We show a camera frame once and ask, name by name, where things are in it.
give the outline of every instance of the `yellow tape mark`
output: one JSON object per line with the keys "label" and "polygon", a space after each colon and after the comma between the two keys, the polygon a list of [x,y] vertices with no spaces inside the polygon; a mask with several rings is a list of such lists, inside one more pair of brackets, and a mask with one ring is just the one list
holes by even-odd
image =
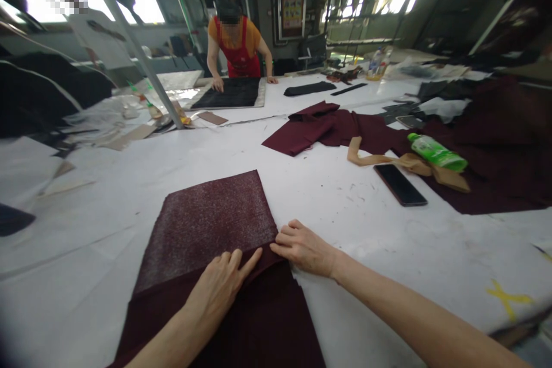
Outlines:
{"label": "yellow tape mark", "polygon": [[504,305],[504,309],[506,309],[506,313],[508,314],[508,317],[512,322],[516,321],[516,314],[513,312],[512,307],[510,306],[510,302],[515,303],[534,303],[535,301],[531,299],[530,296],[527,295],[509,295],[505,291],[503,291],[502,287],[499,285],[499,283],[492,279],[494,290],[487,289],[487,293],[496,296],[500,299],[502,304]]}

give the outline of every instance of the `red apron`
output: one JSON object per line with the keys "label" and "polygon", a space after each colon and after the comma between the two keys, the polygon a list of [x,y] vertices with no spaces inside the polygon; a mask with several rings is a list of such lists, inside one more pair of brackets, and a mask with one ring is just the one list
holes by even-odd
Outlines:
{"label": "red apron", "polygon": [[218,47],[228,59],[228,76],[230,78],[260,78],[260,63],[257,54],[249,57],[246,48],[247,17],[242,17],[243,33],[241,34],[241,47],[228,49],[220,36],[221,28],[219,19],[215,16],[214,23],[217,26]]}

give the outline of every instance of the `white table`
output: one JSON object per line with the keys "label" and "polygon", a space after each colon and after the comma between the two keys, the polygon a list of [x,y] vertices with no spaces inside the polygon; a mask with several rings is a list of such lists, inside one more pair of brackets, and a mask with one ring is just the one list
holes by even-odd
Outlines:
{"label": "white table", "polygon": [[[552,263],[530,244],[550,237],[552,209],[465,216],[415,175],[408,179],[429,204],[403,208],[372,167],[346,160],[346,147],[317,143],[292,158],[262,146],[286,122],[285,115],[324,99],[374,114],[419,85],[374,83],[337,97],[333,91],[282,95],[287,86],[318,81],[316,76],[284,79],[268,85],[264,108],[215,111],[233,125],[175,131],[133,142],[122,152],[73,153],[70,161],[77,168],[58,179],[95,183],[39,200],[36,222],[0,240],[4,339],[25,366],[108,365],[165,196],[254,169],[279,227],[301,220],[333,246],[484,332],[511,323],[500,299],[486,292],[493,279],[507,294],[534,300],[512,303],[518,320],[552,304]],[[420,363],[390,328],[335,283],[297,270],[294,275],[328,367]]]}

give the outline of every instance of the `maroon fabric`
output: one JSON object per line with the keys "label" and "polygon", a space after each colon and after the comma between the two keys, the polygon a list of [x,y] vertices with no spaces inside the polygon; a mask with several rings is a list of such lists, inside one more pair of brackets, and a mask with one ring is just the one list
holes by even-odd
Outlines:
{"label": "maroon fabric", "polygon": [[321,102],[289,116],[290,121],[263,142],[265,147],[296,156],[319,141],[329,147],[348,146],[351,138],[362,136],[361,149],[384,154],[393,143],[405,137],[385,125],[376,115],[359,115],[339,105]]}
{"label": "maroon fabric", "polygon": [[[186,204],[175,207],[177,201],[193,202],[194,198],[200,200],[193,204],[193,208]],[[226,212],[217,214],[221,207],[235,216],[231,225],[226,223]],[[189,221],[181,222],[183,217]],[[165,220],[179,230],[175,232],[166,227]],[[201,232],[201,238],[196,238],[187,227],[195,224],[194,231]],[[324,367],[302,289],[293,279],[288,262],[272,253],[268,246],[276,233],[256,171],[170,194],[144,254],[116,360],[110,367],[124,367],[184,306],[205,264],[214,257],[213,248],[216,249],[215,255],[232,251],[238,240],[237,247],[245,250],[250,248],[251,240],[265,238],[265,242],[244,252],[242,265],[259,245],[263,246],[263,255],[255,270],[246,279],[215,336],[191,366]],[[188,237],[192,238],[193,248],[178,252]],[[151,248],[159,243],[161,249]],[[188,271],[196,266],[190,263],[204,264]],[[164,272],[159,272],[165,267],[173,269],[171,274],[174,274],[174,269],[179,269],[177,273],[181,274],[165,280]],[[144,278],[147,274],[155,277]]]}
{"label": "maroon fabric", "polygon": [[[460,213],[505,213],[552,205],[549,91],[521,87],[513,78],[489,82],[477,89],[453,128],[432,120],[421,132],[469,162],[463,174],[469,194],[422,177]],[[406,140],[397,141],[394,151],[412,152]]]}

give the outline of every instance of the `orange shirt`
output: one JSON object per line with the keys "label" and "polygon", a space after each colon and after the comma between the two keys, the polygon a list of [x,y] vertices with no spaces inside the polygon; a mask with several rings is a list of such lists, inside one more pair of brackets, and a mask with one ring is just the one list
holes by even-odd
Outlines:
{"label": "orange shirt", "polygon": [[[224,44],[224,47],[228,49],[239,49],[242,47],[242,33],[243,33],[243,19],[240,19],[240,37],[236,44],[232,44],[230,42],[230,36],[226,33],[224,30],[224,26],[220,25],[221,30],[221,38]],[[213,38],[213,40],[218,44],[219,43],[219,37],[217,34],[217,25],[214,23],[214,19],[211,19],[209,22],[209,27],[207,32],[209,33],[209,36]],[[253,22],[249,19],[247,19],[247,27],[246,27],[246,49],[247,53],[249,54],[249,57],[252,58],[256,55],[257,49],[259,48],[260,43],[260,31],[255,27]]]}

